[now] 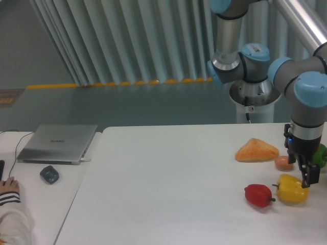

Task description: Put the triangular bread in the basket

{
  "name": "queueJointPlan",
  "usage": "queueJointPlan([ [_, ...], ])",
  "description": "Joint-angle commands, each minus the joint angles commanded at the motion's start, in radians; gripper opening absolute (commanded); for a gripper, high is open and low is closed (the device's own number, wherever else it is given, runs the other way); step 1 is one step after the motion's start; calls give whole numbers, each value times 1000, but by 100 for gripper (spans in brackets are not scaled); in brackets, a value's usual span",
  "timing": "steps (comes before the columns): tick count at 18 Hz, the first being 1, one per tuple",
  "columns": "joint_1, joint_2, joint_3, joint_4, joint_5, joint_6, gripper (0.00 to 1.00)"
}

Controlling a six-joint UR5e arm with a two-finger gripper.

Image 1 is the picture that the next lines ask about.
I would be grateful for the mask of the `person's hand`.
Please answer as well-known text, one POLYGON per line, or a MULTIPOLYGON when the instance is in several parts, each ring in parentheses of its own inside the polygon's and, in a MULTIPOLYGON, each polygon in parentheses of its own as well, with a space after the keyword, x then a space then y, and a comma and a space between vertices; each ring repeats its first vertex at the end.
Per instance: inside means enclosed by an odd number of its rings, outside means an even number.
POLYGON ((0 182, 0 194, 9 192, 20 193, 19 183, 14 177, 9 177, 7 180, 0 182))

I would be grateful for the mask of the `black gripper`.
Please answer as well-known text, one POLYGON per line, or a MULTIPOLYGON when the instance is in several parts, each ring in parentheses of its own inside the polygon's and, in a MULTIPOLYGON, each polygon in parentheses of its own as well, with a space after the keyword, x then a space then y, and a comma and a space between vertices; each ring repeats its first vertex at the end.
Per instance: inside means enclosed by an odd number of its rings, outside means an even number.
POLYGON ((320 166, 313 163, 312 157, 319 149, 321 136, 316 139, 301 139, 291 133, 291 125, 285 124, 284 146, 287 148, 288 163, 298 162, 302 175, 302 188, 309 188, 312 184, 317 184, 320 178, 320 166))

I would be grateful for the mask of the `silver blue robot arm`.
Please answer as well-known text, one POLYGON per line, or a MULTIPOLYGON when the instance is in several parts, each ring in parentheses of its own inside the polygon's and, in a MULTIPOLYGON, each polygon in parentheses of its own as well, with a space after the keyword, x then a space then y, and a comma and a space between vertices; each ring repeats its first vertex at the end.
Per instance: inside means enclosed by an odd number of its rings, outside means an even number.
POLYGON ((319 149, 326 121, 326 28, 304 1, 272 1, 312 54, 294 61, 281 57, 269 62, 267 48, 247 44, 237 50, 242 17, 251 1, 211 1, 211 11, 220 20, 216 51, 208 69, 217 84, 243 80, 249 84, 264 81, 281 93, 292 106, 291 121, 285 125, 285 147, 290 163, 298 163, 302 187, 316 184, 320 166, 313 156, 319 149))

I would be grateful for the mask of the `cream striped sleeve forearm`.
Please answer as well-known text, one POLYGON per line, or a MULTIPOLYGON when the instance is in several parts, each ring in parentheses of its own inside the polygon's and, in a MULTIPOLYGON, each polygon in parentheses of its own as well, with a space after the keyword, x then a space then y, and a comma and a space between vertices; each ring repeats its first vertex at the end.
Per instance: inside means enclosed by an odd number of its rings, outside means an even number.
POLYGON ((32 244, 32 228, 19 193, 1 194, 1 244, 32 244))

